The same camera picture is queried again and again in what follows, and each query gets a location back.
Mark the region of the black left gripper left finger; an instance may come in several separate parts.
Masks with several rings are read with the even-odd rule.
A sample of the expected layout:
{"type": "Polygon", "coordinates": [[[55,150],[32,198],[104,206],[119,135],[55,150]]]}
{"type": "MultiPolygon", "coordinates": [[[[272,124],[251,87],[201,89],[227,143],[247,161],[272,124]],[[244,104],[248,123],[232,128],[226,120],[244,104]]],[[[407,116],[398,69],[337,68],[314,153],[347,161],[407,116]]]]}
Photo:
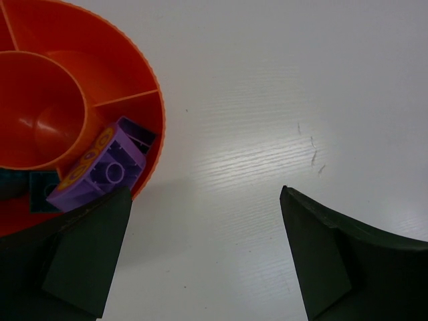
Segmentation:
{"type": "Polygon", "coordinates": [[[1,237],[1,319],[101,319],[131,207],[122,187],[1,237]]]}

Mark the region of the purple 2x4 lego brick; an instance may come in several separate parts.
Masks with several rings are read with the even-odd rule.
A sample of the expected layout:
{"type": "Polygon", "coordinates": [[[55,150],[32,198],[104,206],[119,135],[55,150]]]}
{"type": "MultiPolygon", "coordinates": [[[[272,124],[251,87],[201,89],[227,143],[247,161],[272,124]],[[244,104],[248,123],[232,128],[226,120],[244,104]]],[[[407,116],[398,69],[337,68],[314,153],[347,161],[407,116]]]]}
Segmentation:
{"type": "Polygon", "coordinates": [[[144,171],[155,139],[155,133],[120,117],[97,136],[47,196],[47,202],[65,213],[115,189],[132,189],[144,171]]]}

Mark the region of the teal 2x4 lego brick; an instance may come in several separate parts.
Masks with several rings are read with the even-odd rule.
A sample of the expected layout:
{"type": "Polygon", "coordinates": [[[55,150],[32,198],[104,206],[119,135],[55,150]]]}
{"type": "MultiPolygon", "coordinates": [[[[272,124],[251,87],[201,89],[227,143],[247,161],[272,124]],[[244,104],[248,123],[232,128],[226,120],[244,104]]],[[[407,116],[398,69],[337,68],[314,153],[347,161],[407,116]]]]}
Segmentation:
{"type": "Polygon", "coordinates": [[[1,202],[28,205],[30,213],[56,213],[47,201],[60,179],[56,171],[15,171],[1,169],[1,202]]]}

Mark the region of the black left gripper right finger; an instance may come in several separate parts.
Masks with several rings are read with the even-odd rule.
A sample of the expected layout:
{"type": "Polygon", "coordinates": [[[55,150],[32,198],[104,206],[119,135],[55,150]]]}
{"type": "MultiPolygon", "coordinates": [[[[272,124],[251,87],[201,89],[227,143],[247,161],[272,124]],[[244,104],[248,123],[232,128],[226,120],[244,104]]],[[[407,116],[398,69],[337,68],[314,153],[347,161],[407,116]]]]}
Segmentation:
{"type": "Polygon", "coordinates": [[[291,187],[280,205],[309,320],[426,320],[427,242],[331,210],[291,187]]]}

